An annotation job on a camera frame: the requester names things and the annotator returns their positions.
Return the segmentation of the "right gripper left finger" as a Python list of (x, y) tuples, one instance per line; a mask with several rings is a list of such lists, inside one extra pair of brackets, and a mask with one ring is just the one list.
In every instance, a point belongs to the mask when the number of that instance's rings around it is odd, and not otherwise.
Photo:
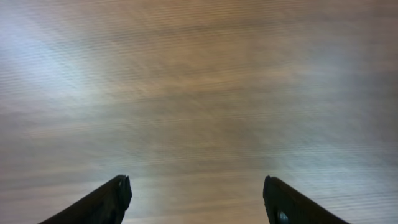
[(129, 177), (117, 175), (40, 224), (121, 224), (131, 199)]

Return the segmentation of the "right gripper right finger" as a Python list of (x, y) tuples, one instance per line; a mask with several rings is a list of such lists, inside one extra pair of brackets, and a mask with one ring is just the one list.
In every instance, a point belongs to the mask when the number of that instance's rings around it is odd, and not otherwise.
[(277, 177), (265, 178), (262, 196), (270, 224), (348, 224)]

